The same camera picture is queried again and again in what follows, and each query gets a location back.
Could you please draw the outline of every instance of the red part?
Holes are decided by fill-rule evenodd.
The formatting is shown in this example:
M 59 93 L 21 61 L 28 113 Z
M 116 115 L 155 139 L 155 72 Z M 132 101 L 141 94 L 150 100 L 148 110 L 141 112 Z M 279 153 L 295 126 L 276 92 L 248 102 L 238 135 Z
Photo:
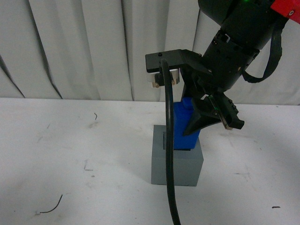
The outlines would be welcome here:
M 300 0 L 275 0 L 271 5 L 271 9 L 300 23 Z

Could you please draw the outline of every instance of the small wire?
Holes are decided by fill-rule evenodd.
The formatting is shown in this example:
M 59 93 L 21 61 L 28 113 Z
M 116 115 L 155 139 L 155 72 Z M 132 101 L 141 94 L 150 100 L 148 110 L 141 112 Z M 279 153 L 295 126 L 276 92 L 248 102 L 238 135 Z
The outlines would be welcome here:
M 60 196 L 60 200 L 58 201 L 57 205 L 52 210 L 47 211 L 47 212 L 40 212 L 40 213 L 48 213 L 48 212 L 52 212 L 53 210 L 55 210 L 57 208 L 57 206 L 59 205 L 61 198 L 62 198 L 62 195 Z
M 166 59 L 160 60 L 160 73 L 165 82 L 165 120 L 166 120 L 166 150 L 165 150 L 165 173 L 167 181 L 167 193 L 170 213 L 174 225 L 181 225 L 175 199 L 173 152 L 174 152 L 174 105 L 172 77 Z

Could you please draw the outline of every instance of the black strap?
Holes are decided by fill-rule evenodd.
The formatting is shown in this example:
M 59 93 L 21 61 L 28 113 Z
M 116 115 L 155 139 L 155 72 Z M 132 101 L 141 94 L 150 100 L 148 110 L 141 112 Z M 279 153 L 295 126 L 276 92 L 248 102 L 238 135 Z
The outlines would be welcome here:
M 267 67 L 263 73 L 263 76 L 261 78 L 254 77 L 248 74 L 244 70 L 242 75 L 245 81 L 249 83 L 259 83 L 267 79 L 275 71 L 282 55 L 281 33 L 287 21 L 288 18 L 280 16 L 275 22 L 274 29 L 272 32 L 272 38 L 271 38 L 270 56 L 269 56 Z

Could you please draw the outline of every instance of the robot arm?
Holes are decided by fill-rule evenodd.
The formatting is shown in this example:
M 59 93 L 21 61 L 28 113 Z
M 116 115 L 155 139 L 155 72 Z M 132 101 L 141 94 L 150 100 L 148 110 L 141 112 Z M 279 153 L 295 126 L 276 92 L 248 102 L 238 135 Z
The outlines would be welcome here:
M 238 110 L 224 94 L 242 75 L 251 83 L 269 77 L 280 60 L 281 32 L 289 18 L 300 23 L 300 0 L 198 0 L 200 9 L 220 30 L 205 54 L 174 50 L 146 55 L 148 73 L 159 72 L 166 59 L 170 69 L 180 68 L 185 83 L 183 97 L 192 97 L 194 114 L 184 135 L 222 122 L 226 129 L 241 129 Z M 245 70 L 271 39 L 270 58 L 262 78 Z M 163 84 L 163 77 L 155 75 Z

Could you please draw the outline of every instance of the gray block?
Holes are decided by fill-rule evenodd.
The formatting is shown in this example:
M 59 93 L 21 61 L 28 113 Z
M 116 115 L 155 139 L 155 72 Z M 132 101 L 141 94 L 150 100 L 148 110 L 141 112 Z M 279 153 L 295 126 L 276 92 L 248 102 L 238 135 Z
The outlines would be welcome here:
M 151 184 L 166 185 L 165 175 L 165 126 L 154 125 Z M 188 150 L 174 151 L 174 183 L 176 186 L 197 186 L 203 164 L 203 155 L 199 139 L 196 147 Z

